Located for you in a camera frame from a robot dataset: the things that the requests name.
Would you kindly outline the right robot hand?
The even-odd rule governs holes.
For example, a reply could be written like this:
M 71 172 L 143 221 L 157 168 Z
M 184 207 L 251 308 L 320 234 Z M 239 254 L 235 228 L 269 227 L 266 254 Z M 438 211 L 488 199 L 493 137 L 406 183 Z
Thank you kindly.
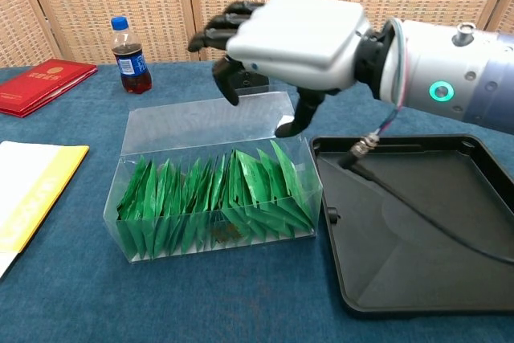
M 232 104 L 231 78 L 245 70 L 296 87 L 294 117 L 275 130 L 293 137 L 311 123 L 327 95 L 352 87 L 361 36 L 370 28 L 363 6 L 341 0 L 236 1 L 215 15 L 188 43 L 188 51 L 221 50 L 213 77 Z

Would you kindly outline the clear box of green packets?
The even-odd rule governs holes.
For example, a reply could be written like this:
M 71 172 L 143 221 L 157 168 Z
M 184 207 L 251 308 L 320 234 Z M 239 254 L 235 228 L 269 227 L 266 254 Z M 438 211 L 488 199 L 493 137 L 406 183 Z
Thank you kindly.
M 130 112 L 104 221 L 127 260 L 313 236 L 322 185 L 286 92 Z

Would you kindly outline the black plastic tray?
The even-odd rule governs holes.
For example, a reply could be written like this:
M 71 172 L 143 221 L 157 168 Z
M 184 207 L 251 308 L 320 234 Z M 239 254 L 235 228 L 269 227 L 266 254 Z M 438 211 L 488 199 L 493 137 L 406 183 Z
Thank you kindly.
M 514 178 L 470 135 L 386 137 L 361 160 L 355 140 L 311 143 L 341 298 L 363 317 L 514 315 Z

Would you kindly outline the black round lid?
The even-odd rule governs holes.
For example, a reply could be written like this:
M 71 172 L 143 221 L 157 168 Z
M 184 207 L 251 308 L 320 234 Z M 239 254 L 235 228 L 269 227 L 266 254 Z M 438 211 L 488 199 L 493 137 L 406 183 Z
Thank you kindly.
M 230 78 L 230 85 L 239 96 L 268 92 L 270 88 L 266 76 L 249 71 L 237 72 Z

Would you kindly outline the cola bottle with blue cap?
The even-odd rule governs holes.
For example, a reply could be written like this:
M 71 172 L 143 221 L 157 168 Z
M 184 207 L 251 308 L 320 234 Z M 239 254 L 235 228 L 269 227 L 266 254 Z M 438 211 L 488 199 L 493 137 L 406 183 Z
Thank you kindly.
M 141 40 L 129 28 L 125 16 L 111 18 L 113 30 L 111 51 L 119 68 L 123 88 L 128 93 L 142 94 L 152 88 Z

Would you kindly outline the red certificate book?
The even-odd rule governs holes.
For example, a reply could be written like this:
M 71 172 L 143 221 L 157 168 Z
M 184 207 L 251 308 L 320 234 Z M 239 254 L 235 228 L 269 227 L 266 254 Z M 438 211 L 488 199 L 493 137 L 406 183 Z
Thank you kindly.
M 28 116 L 96 71 L 94 64 L 49 59 L 0 84 L 0 112 Z

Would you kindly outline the white and yellow booklet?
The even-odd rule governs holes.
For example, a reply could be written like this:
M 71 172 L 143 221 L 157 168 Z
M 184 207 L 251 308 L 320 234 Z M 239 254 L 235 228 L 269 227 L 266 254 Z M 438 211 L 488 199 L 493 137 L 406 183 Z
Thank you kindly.
M 88 150 L 87 145 L 0 143 L 0 279 L 31 241 Z

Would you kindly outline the blue table cloth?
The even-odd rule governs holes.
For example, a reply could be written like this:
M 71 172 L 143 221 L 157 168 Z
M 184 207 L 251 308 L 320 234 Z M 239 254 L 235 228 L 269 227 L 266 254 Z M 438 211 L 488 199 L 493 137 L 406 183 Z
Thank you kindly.
M 514 343 L 514 316 L 371 321 L 344 309 L 328 234 L 129 263 L 103 211 L 136 108 L 218 97 L 208 62 L 153 63 L 151 91 L 104 65 L 0 141 L 88 145 L 26 250 L 0 279 L 0 343 Z

